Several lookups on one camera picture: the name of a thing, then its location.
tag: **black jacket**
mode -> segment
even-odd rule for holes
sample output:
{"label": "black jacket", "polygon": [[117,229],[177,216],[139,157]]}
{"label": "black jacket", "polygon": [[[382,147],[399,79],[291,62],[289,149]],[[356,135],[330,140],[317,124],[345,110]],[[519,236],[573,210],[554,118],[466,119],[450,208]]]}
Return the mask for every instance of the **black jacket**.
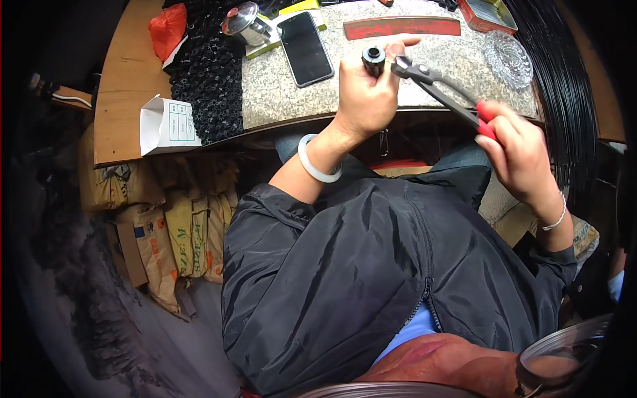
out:
{"label": "black jacket", "polygon": [[319,212],[270,185],[244,196],[225,237],[222,313],[247,385],[288,396],[352,381],[420,302],[440,331],[484,347],[519,352],[555,331],[573,248],[520,261],[452,191],[365,178]]}

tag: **red plastic bag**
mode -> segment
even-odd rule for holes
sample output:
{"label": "red plastic bag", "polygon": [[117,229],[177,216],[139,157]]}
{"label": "red plastic bag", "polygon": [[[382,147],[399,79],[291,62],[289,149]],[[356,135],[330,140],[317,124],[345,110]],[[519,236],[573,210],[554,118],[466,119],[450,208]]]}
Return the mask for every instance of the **red plastic bag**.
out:
{"label": "red plastic bag", "polygon": [[150,20],[148,23],[150,39],[153,41],[155,55],[164,62],[182,40],[186,31],[186,6],[175,4]]}

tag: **zipper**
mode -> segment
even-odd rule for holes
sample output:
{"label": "zipper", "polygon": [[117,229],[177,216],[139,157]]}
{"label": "zipper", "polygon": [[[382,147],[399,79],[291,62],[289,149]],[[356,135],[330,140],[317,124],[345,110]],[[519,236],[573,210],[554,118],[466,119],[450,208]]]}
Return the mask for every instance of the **zipper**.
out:
{"label": "zipper", "polygon": [[430,247],[431,242],[429,240],[429,231],[427,230],[427,227],[425,226],[425,222],[420,217],[420,213],[418,212],[418,209],[407,198],[407,187],[408,187],[408,184],[407,184],[407,181],[406,181],[405,185],[404,185],[404,199],[411,206],[414,214],[416,215],[416,219],[418,220],[418,224],[420,225],[420,228],[424,232],[424,238],[426,240],[425,243],[427,245],[427,276],[425,277],[425,289],[422,292],[422,294],[420,295],[420,299],[418,300],[418,304],[416,304],[416,307],[412,310],[412,313],[409,315],[409,318],[407,318],[404,321],[403,326],[405,326],[409,322],[411,322],[411,320],[416,315],[416,312],[418,311],[420,306],[423,305],[423,303],[426,303],[427,309],[429,310],[432,318],[434,319],[434,324],[436,325],[436,328],[438,329],[438,332],[442,332],[442,325],[440,325],[440,319],[438,318],[438,314],[436,313],[436,308],[434,308],[434,303],[433,303],[433,300],[431,299],[431,287],[434,284],[434,278],[433,278],[433,276],[431,276],[431,266],[430,265],[431,265],[432,258],[431,258],[431,247]]}

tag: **red pliers handle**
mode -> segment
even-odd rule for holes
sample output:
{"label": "red pliers handle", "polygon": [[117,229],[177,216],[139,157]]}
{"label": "red pliers handle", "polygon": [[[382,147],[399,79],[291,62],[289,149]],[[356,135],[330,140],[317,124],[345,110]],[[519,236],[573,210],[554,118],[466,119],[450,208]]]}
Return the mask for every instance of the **red pliers handle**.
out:
{"label": "red pliers handle", "polygon": [[485,109],[485,103],[483,100],[479,99],[476,103],[476,111],[478,112],[478,123],[480,124],[477,128],[478,133],[499,143],[500,141],[497,140],[496,132],[487,125],[487,123],[493,120],[494,116],[491,112]]}

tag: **white bangle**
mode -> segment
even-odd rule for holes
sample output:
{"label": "white bangle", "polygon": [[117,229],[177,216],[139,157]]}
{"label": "white bangle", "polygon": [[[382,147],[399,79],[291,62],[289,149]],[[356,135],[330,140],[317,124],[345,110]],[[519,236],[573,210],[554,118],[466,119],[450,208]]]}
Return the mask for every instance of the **white bangle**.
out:
{"label": "white bangle", "polygon": [[562,201],[564,202],[564,208],[562,209],[562,215],[559,217],[559,220],[555,224],[551,224],[551,225],[547,225],[546,227],[542,227],[542,229],[544,231],[550,231],[553,228],[557,227],[559,225],[559,223],[562,222],[562,219],[564,218],[564,214],[566,214],[566,198],[564,197],[564,194],[561,191],[560,191],[559,194],[562,195]]}
{"label": "white bangle", "polygon": [[301,164],[307,170],[307,172],[318,181],[324,183],[335,182],[339,178],[341,178],[341,175],[343,174],[343,170],[341,169],[342,163],[338,164],[338,167],[336,168],[334,174],[327,175],[325,173],[321,173],[317,168],[315,168],[314,165],[312,165],[312,163],[310,162],[310,158],[308,158],[308,153],[305,150],[305,146],[308,144],[309,140],[316,136],[318,136],[318,134],[307,134],[306,136],[303,136],[303,138],[301,138],[301,140],[299,141],[299,159],[301,159]]}

